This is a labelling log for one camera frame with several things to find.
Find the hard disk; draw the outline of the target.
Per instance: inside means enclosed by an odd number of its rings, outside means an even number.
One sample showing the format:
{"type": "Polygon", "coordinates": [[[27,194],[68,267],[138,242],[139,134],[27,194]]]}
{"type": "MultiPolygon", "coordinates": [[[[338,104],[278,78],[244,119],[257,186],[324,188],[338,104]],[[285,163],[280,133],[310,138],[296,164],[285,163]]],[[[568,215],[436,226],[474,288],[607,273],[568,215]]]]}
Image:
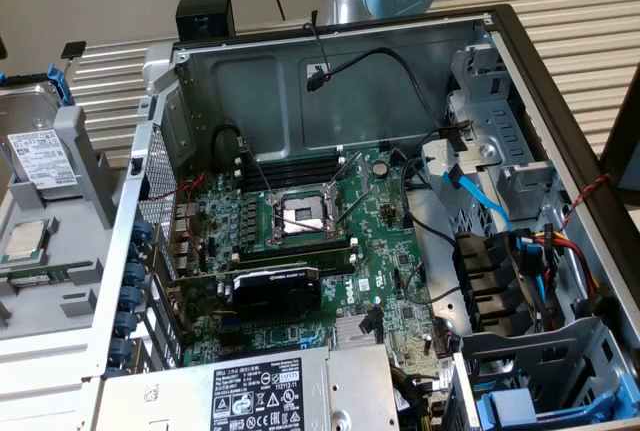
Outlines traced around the hard disk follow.
{"type": "Polygon", "coordinates": [[[0,150],[16,180],[33,184],[46,201],[80,195],[68,148],[54,131],[59,109],[73,103],[53,65],[39,74],[0,72],[0,150]]]}

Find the blue disk carrier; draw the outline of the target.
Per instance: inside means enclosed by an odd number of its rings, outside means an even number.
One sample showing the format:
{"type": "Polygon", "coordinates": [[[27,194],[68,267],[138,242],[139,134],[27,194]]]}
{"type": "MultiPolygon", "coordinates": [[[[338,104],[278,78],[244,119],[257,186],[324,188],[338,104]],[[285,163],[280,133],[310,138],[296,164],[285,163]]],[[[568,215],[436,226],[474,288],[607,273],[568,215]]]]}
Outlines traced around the blue disk carrier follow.
{"type": "Polygon", "coordinates": [[[483,431],[548,431],[640,417],[640,389],[629,374],[589,404],[537,413],[527,391],[490,392],[476,402],[483,431]]]}

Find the metal socket cover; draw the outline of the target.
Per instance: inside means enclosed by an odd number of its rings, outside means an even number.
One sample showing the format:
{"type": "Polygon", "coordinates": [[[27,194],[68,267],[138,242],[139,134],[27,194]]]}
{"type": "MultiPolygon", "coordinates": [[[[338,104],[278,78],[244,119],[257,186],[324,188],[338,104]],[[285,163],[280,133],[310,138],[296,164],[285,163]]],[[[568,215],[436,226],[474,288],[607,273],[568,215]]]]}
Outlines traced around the metal socket cover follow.
{"type": "Polygon", "coordinates": [[[346,219],[346,211],[341,211],[338,205],[338,185],[335,181],[324,183],[320,186],[320,193],[323,203],[324,231],[333,233],[337,227],[346,219]]]}

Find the CPU socket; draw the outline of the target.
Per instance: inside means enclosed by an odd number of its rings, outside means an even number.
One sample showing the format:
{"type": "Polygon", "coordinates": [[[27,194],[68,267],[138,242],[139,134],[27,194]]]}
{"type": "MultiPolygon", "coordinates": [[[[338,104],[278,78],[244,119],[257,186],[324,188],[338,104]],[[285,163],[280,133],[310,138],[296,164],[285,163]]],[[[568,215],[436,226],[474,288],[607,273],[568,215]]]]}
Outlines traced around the CPU socket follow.
{"type": "Polygon", "coordinates": [[[324,231],[324,209],[320,193],[322,184],[273,190],[272,195],[269,191],[262,194],[262,240],[267,247],[337,240],[348,235],[344,223],[340,223],[333,233],[324,231]]]}

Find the metal locking lever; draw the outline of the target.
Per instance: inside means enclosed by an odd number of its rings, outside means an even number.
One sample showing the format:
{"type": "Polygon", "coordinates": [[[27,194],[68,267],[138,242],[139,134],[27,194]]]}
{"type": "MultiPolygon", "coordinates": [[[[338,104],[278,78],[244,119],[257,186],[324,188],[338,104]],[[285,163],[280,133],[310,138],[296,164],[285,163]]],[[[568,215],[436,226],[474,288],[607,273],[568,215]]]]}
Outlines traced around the metal locking lever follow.
{"type": "Polygon", "coordinates": [[[329,187],[332,187],[336,184],[336,182],[340,179],[340,177],[349,169],[349,167],[361,157],[362,153],[357,152],[356,154],[350,156],[338,169],[338,171],[332,176],[331,180],[328,183],[329,187]]]}
{"type": "Polygon", "coordinates": [[[248,144],[248,142],[246,141],[246,139],[243,136],[240,136],[238,138],[238,145],[239,145],[239,151],[243,154],[243,155],[248,155],[252,164],[255,166],[255,168],[257,169],[259,175],[261,176],[267,190],[269,191],[269,194],[272,195],[273,194],[273,190],[272,187],[270,186],[259,162],[257,161],[256,157],[254,156],[253,152],[251,151],[251,148],[248,144]]]}

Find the green Dell motherboard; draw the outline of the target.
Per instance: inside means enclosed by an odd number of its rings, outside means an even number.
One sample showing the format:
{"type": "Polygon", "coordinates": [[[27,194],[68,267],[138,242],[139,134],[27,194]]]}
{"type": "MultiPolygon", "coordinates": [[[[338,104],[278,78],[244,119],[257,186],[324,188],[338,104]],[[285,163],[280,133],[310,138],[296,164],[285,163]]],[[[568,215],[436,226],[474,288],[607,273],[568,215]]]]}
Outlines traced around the green Dell motherboard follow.
{"type": "Polygon", "coordinates": [[[269,352],[335,348],[337,318],[365,314],[363,331],[374,331],[385,346],[395,372],[437,385],[437,361],[449,357],[451,335],[436,319],[434,307],[406,300],[402,281],[423,261],[409,284],[410,294],[430,299],[427,260],[419,248],[418,232],[403,209],[403,187],[415,182],[413,167],[404,167],[395,152],[369,148],[338,156],[339,167],[352,155],[361,157],[336,182],[340,208],[346,211],[352,237],[352,272],[321,273],[322,302],[318,310],[300,317],[242,320],[204,315],[191,318],[175,300],[174,285],[183,278],[223,277],[236,270],[241,250],[269,249],[264,237],[263,191],[244,192],[247,166],[232,171],[205,173],[185,183],[185,194],[174,218],[173,256],[177,280],[169,287],[169,300],[184,337],[182,362],[186,366],[212,364],[269,352]],[[377,179],[372,165],[389,166],[385,179],[377,179]]]}

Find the black graphics card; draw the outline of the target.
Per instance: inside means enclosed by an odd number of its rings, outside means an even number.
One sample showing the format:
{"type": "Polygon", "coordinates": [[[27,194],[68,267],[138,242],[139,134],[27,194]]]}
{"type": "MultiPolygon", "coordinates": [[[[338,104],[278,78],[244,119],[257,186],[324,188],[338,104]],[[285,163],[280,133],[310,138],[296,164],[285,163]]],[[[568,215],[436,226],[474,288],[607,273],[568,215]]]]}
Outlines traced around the black graphics card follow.
{"type": "Polygon", "coordinates": [[[320,271],[303,265],[183,278],[174,287],[175,300],[191,318],[296,318],[318,310],[322,302],[320,271]]]}

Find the silver chipset heatsink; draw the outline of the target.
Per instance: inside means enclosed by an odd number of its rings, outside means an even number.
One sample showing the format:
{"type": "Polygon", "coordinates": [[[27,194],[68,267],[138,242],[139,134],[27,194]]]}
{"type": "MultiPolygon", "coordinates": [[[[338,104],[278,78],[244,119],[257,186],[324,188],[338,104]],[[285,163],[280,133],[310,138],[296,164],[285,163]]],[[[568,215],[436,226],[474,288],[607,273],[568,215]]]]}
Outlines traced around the silver chipset heatsink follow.
{"type": "Polygon", "coordinates": [[[374,331],[366,332],[361,329],[360,324],[365,318],[365,314],[360,314],[336,319],[334,344],[337,350],[368,347],[378,344],[378,339],[374,331]]]}

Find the grey metal drive cage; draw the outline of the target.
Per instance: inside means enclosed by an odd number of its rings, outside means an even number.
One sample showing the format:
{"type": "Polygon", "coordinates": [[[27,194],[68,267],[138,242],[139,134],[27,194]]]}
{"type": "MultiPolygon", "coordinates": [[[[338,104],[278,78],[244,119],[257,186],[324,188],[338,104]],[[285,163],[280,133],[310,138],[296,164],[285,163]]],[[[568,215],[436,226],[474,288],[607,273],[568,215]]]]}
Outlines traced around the grey metal drive cage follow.
{"type": "Polygon", "coordinates": [[[472,123],[468,146],[480,154],[484,192],[513,224],[539,218],[556,170],[520,128],[525,107],[500,53],[490,44],[467,46],[455,52],[451,73],[458,89],[448,96],[449,115],[472,123]]]}

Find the blue expansion card retainer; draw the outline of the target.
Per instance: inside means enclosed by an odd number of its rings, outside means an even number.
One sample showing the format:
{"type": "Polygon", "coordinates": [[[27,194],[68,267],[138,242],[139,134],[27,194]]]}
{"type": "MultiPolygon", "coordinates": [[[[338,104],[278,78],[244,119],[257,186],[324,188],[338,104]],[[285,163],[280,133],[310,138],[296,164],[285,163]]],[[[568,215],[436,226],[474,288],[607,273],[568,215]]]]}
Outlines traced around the blue expansion card retainer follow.
{"type": "Polygon", "coordinates": [[[149,245],[153,226],[144,219],[133,223],[118,302],[114,317],[112,338],[109,346],[108,363],[110,368],[122,372],[133,354],[131,334],[138,323],[138,308],[143,303],[143,284],[147,271],[143,264],[143,254],[149,245]]]}

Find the black connector with blue tab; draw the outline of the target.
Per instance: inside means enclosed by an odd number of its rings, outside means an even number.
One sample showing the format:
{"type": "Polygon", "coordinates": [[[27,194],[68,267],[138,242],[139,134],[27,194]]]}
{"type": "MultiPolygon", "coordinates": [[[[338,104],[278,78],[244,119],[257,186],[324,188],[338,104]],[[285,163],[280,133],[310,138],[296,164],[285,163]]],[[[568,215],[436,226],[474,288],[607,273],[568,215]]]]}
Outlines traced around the black connector with blue tab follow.
{"type": "Polygon", "coordinates": [[[518,272],[526,276],[541,275],[544,267],[544,248],[536,243],[529,230],[516,230],[507,233],[510,257],[518,272]]]}

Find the silver power supply unit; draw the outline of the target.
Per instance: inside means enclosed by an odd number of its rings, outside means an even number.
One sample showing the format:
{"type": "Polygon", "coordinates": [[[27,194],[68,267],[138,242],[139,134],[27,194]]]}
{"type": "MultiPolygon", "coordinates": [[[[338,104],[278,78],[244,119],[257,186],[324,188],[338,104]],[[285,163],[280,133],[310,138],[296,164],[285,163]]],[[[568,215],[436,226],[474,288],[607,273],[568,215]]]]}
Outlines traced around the silver power supply unit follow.
{"type": "Polygon", "coordinates": [[[107,380],[96,431],[399,431],[381,345],[107,380]]]}

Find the grey parts rack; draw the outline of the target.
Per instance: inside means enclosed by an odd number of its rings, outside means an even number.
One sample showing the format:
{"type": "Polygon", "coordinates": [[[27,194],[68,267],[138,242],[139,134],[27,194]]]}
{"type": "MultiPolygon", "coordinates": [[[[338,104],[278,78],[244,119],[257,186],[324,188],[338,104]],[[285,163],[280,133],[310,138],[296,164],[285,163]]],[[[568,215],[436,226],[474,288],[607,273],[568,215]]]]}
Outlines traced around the grey parts rack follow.
{"type": "Polygon", "coordinates": [[[79,106],[59,109],[54,131],[69,151],[80,195],[42,199],[33,184],[20,183],[10,169],[0,178],[0,259],[11,229],[19,223],[49,219],[45,247],[32,260],[0,267],[35,267],[92,261],[71,271],[70,282],[17,289],[0,278],[0,341],[88,326],[94,315],[112,237],[121,180],[106,154],[92,145],[79,106]]]}

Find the dark brown panel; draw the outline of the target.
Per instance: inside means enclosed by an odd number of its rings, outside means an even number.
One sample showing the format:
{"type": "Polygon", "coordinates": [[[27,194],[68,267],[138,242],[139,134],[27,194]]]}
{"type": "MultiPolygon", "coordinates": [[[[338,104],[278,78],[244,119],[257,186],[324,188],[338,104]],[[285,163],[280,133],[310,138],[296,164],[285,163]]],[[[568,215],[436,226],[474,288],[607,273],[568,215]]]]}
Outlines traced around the dark brown panel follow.
{"type": "Polygon", "coordinates": [[[623,202],[640,207],[640,63],[609,133],[600,164],[623,202]]]}

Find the black box bracket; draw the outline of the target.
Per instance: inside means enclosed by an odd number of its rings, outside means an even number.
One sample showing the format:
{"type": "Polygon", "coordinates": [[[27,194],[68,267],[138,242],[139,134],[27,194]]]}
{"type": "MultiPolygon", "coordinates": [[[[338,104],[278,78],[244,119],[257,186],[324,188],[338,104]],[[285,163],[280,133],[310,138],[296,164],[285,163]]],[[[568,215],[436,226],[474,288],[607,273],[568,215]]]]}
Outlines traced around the black box bracket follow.
{"type": "Polygon", "coordinates": [[[181,42],[236,35],[231,0],[180,0],[175,21],[181,42]]]}

